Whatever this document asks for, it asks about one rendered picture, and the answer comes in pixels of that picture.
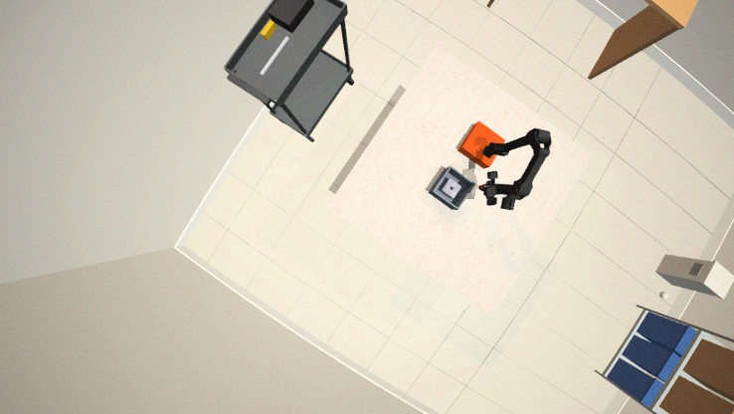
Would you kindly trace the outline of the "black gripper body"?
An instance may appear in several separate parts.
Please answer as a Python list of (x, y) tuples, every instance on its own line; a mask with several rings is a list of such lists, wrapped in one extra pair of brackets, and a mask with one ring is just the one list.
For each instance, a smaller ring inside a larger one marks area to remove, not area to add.
[[(497, 171), (487, 172), (487, 177), (486, 178), (487, 179), (491, 179), (491, 181), (487, 181), (487, 185), (489, 185), (489, 186), (490, 185), (497, 185), (498, 186), (497, 191), (499, 192), (499, 194), (502, 194), (501, 189), (502, 189), (503, 185), (505, 185), (505, 184), (495, 184), (495, 179), (497, 179)], [(497, 204), (497, 197), (494, 197), (493, 200), (487, 200), (486, 199), (486, 205), (487, 206), (492, 206), (492, 205), (496, 205), (496, 204)]]

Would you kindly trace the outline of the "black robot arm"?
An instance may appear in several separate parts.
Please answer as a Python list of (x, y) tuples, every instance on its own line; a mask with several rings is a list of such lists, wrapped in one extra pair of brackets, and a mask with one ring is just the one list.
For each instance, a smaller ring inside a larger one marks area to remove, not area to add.
[[(533, 128), (526, 132), (527, 134), (519, 137), (515, 140), (508, 141), (505, 143), (490, 142), (483, 150), (483, 154), (488, 158), (492, 155), (505, 157), (508, 155), (510, 150), (518, 147), (530, 145), (533, 150), (533, 155), (528, 163), (526, 170), (522, 176), (511, 184), (503, 185), (501, 192), (505, 197), (502, 197), (500, 209), (513, 210), (515, 200), (521, 200), (525, 196), (528, 196), (533, 188), (533, 180), (535, 175), (541, 168), (542, 163), (550, 154), (551, 146), (551, 133), (549, 130)], [(544, 143), (544, 148), (541, 147), (541, 143)], [(498, 195), (497, 185), (484, 186), (484, 196), (487, 200), (493, 200), (494, 195)]]

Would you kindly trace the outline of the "white square plate with hole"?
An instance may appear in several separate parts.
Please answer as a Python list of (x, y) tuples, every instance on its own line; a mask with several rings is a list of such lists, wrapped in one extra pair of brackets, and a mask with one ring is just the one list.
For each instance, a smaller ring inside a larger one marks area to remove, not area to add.
[(456, 183), (451, 178), (448, 178), (439, 191), (448, 196), (450, 199), (453, 199), (458, 194), (460, 189), (461, 185)]

